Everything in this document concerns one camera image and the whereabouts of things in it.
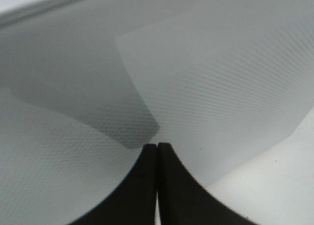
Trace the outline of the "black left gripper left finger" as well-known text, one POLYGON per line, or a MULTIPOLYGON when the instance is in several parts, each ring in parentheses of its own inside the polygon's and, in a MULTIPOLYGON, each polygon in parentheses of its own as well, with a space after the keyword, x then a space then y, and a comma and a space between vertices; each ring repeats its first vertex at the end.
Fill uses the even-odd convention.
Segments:
POLYGON ((153 225, 157 197, 157 146, 146 144, 118 187, 74 225, 153 225))

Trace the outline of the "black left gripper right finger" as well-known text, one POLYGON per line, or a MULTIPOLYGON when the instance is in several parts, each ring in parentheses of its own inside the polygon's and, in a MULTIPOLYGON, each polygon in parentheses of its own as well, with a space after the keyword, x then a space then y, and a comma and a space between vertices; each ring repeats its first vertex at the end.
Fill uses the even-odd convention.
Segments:
POLYGON ((162 225, 251 225, 208 193, 182 164, 171 144, 157 147, 157 194, 162 225))

